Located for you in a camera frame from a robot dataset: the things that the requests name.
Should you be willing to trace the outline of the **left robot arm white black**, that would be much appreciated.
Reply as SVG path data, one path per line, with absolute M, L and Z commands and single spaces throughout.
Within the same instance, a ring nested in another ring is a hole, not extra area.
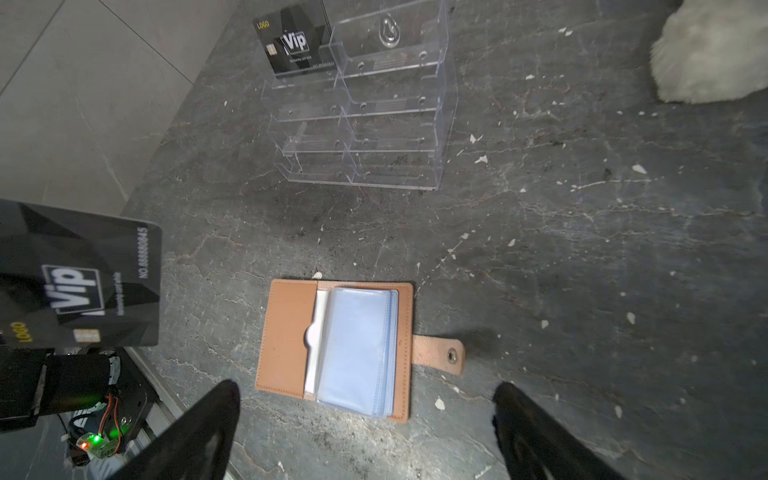
M 1 431 L 31 428 L 40 416 L 90 408 L 106 398 L 112 362 L 104 354 L 58 355 L 1 348 Z

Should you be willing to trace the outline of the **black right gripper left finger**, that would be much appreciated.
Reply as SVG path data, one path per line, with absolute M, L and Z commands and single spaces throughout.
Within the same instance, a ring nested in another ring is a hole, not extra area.
M 236 382 L 224 380 L 195 403 L 114 479 L 223 479 L 240 416 Z

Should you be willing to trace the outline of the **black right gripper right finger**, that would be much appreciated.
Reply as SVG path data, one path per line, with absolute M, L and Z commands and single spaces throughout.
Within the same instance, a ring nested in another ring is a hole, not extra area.
M 493 426 L 511 479 L 620 479 L 543 408 L 510 382 L 494 392 Z

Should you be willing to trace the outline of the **clear acrylic tiered holder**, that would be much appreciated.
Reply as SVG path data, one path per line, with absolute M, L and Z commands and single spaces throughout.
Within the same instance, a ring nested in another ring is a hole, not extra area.
M 458 103 L 444 1 L 322 1 L 336 68 L 276 78 L 261 98 L 291 182 L 440 186 Z

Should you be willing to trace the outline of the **clear plastic card sleeves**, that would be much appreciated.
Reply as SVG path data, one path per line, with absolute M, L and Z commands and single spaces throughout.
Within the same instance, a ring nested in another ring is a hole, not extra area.
M 307 399 L 368 417 L 394 413 L 399 323 L 394 289 L 317 291 L 304 333 Z

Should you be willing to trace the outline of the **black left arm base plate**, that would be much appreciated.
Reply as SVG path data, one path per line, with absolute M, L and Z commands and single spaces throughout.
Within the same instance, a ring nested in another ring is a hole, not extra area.
M 157 399 L 154 390 L 123 349 L 103 350 L 90 347 L 85 351 L 85 355 L 108 361 L 109 374 L 106 386 L 93 401 L 61 417 L 66 427 L 68 454 L 76 466 L 83 466 L 98 459 L 75 446 L 75 441 L 87 432 L 116 434 L 121 439 L 116 454 L 104 459 L 127 453 L 132 440 L 138 436 L 140 428 L 145 424 L 149 408 Z

